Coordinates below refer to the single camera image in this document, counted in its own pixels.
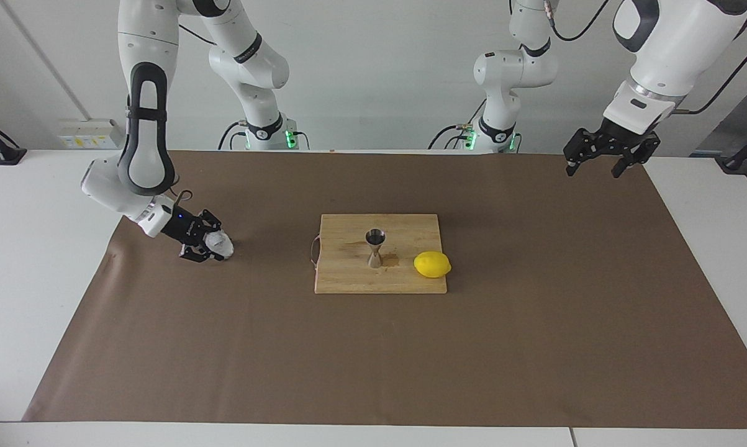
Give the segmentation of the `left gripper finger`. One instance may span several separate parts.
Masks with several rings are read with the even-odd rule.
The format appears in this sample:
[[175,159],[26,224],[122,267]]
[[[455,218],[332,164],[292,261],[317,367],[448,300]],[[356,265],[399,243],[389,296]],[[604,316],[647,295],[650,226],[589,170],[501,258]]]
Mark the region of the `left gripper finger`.
[[612,176],[614,178],[620,178],[620,176],[632,165],[645,164],[654,155],[654,151],[659,147],[660,142],[657,133],[649,133],[649,135],[633,149],[628,148],[624,144],[618,144],[616,146],[617,151],[615,152],[617,152],[621,158],[612,168]]
[[563,148],[564,159],[566,159],[566,174],[574,176],[578,168],[585,161],[600,156],[602,133],[600,131],[588,131],[578,129]]

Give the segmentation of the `clear textured glass cup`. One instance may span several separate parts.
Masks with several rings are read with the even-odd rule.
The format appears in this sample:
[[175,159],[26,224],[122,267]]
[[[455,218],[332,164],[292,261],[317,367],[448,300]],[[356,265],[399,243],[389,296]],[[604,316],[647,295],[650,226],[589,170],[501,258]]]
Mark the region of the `clear textured glass cup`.
[[207,233],[204,237],[204,243],[211,252],[211,257],[217,261],[230,258],[235,251],[231,238],[223,230]]

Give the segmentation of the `steel cocktail jigger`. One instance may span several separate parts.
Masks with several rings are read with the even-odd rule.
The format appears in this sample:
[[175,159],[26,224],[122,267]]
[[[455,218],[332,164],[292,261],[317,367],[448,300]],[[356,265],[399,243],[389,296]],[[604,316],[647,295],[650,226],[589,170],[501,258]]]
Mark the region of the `steel cocktail jigger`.
[[371,268],[381,267],[383,265],[381,246],[386,241],[385,231],[379,228],[372,228],[366,233],[365,240],[371,252],[368,257],[368,266]]

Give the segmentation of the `brown table mat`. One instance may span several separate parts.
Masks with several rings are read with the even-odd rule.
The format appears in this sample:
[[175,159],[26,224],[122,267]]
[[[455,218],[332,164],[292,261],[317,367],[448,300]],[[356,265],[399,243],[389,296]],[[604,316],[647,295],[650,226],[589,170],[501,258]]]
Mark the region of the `brown table mat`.
[[[27,421],[747,429],[747,348],[648,173],[554,155],[179,152],[236,243],[121,220]],[[324,214],[436,214],[446,294],[314,294]]]

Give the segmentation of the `yellow lemon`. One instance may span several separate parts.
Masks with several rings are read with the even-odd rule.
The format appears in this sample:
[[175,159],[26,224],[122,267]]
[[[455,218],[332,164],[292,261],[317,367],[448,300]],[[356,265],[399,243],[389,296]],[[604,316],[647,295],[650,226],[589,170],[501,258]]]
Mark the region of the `yellow lemon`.
[[413,266],[416,272],[425,278],[443,278],[452,269],[450,259],[440,251],[424,251],[417,254]]

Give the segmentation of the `wooden cutting board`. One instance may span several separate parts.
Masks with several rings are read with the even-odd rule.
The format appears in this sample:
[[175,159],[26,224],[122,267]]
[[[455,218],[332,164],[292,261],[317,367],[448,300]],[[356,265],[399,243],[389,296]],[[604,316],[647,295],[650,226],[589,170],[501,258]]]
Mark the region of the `wooden cutting board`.
[[[384,232],[381,266],[368,264],[366,234]],[[323,214],[313,261],[316,294],[444,294],[444,278],[426,278],[414,259],[442,251],[436,214]]]

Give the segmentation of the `white wall power outlet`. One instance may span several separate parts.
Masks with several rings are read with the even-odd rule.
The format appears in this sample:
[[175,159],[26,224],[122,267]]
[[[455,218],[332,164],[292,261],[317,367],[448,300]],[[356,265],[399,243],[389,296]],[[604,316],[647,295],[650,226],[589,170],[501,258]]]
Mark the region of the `white wall power outlet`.
[[58,139],[69,150],[120,150],[124,133],[111,119],[60,120]]

